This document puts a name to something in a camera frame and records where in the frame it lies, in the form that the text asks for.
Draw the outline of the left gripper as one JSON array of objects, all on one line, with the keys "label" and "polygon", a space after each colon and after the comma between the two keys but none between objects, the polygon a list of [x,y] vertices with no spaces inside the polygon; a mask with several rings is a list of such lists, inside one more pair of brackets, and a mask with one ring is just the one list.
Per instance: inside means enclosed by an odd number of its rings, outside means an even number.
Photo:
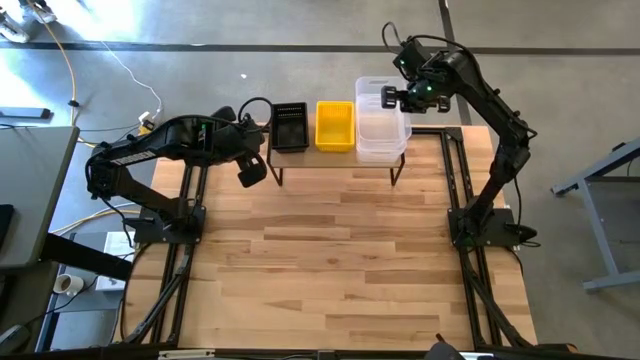
[{"label": "left gripper", "polygon": [[244,188],[256,185],[267,177],[266,162],[259,154],[262,143],[263,134],[259,127],[227,126],[222,130],[222,155],[229,161],[237,159],[240,169],[238,179]]}]

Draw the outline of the black desk beam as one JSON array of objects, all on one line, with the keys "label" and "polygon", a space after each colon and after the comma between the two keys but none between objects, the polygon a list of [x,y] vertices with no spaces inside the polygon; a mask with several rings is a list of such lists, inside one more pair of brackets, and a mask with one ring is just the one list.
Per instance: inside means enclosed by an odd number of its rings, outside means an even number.
[{"label": "black desk beam", "polygon": [[47,234],[39,259],[54,261],[122,281],[129,278],[133,269],[132,263],[126,259],[100,252],[52,233]]}]

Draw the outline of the black aluminium frame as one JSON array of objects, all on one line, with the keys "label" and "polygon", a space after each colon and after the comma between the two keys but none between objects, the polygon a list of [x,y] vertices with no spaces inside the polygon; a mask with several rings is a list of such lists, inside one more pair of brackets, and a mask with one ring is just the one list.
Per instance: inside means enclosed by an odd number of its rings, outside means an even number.
[{"label": "black aluminium frame", "polygon": [[[492,353],[495,360],[577,360],[580,355],[567,344],[528,345],[509,325],[489,290],[488,266],[479,251],[480,277],[466,265],[465,252],[457,252],[462,266],[465,301],[470,315],[472,349],[461,352]],[[178,333],[182,328],[184,305],[192,268],[194,247],[185,247],[184,266],[173,279],[163,276],[161,295],[137,330],[128,339],[89,352],[96,360],[157,360],[160,351],[202,349],[215,352],[209,360],[316,360],[318,350],[334,350],[337,360],[423,360],[429,350],[346,350],[346,349],[251,349],[182,348]]]}]

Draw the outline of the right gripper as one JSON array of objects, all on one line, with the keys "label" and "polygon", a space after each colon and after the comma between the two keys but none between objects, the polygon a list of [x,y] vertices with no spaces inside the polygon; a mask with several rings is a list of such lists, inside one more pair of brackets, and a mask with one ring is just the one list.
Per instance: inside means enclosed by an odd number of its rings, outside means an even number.
[{"label": "right gripper", "polygon": [[[381,106],[383,109],[395,109],[397,106],[397,88],[383,86]],[[399,92],[400,110],[404,113],[426,113],[435,108],[439,113],[450,111],[450,96],[427,80],[409,82],[405,90]]]}]

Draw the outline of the white mug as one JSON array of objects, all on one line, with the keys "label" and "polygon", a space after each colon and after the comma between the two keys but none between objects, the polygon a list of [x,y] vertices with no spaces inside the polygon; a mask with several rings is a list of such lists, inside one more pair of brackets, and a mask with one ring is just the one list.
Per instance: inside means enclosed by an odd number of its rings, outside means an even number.
[{"label": "white mug", "polygon": [[56,277],[52,290],[56,294],[75,296],[81,292],[84,285],[81,277],[64,273]]}]

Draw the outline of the blue-grey metal table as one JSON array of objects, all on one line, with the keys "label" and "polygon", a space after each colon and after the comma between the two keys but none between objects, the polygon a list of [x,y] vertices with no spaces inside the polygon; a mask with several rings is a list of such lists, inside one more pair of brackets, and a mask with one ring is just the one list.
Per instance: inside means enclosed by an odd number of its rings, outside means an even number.
[{"label": "blue-grey metal table", "polygon": [[551,187],[556,197],[571,191],[581,194],[602,255],[607,274],[585,281],[586,291],[640,283],[640,270],[620,270],[609,245],[615,236],[640,244],[640,176],[611,174],[636,159],[640,137],[617,145],[590,167]]}]

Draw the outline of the wooden shelf black legs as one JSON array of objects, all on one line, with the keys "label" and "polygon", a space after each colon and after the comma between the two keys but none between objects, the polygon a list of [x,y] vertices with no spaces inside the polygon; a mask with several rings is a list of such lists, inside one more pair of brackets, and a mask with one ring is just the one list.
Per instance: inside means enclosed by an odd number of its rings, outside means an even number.
[{"label": "wooden shelf black legs", "polygon": [[308,123],[310,142],[308,149],[304,153],[292,154],[279,154],[272,150],[271,124],[268,126],[269,137],[265,162],[279,186],[283,185],[284,170],[287,168],[388,168],[391,185],[396,184],[405,164],[403,152],[400,152],[395,158],[388,157],[381,161],[364,161],[356,148],[347,153],[320,152],[312,144],[315,133],[315,118],[312,117]]}]

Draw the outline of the grey computer mouse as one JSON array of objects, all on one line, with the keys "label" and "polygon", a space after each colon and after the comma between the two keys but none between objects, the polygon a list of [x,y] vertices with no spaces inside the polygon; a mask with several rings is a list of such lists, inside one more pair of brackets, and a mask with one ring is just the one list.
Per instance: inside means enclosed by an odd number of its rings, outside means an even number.
[{"label": "grey computer mouse", "polygon": [[0,355],[10,354],[29,341],[30,331],[24,325],[14,325],[0,335]]}]

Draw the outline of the grey desk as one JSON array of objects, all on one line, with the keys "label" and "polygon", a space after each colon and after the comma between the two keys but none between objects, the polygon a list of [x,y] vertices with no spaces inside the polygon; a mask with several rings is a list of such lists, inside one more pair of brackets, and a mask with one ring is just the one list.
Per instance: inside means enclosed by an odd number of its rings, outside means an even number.
[{"label": "grey desk", "polygon": [[0,205],[14,208],[0,270],[38,261],[78,135],[76,127],[0,130]]}]

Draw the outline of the person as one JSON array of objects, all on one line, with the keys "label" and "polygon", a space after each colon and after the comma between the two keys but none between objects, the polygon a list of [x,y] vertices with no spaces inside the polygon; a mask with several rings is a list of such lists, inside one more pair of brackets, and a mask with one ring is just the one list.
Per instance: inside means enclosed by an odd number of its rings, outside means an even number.
[{"label": "person", "polygon": [[[46,0],[18,0],[18,3],[25,18],[32,18],[43,25],[57,21],[57,16]],[[0,5],[0,36],[13,43],[24,44],[30,40],[28,33],[2,5]]]}]

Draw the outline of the black flat bar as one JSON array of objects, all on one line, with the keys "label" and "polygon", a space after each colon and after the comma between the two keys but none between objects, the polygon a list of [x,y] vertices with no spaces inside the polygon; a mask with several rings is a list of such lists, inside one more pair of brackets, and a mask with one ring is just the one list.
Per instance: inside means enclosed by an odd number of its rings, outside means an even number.
[{"label": "black flat bar", "polygon": [[0,107],[0,118],[49,119],[51,115],[48,108]]}]

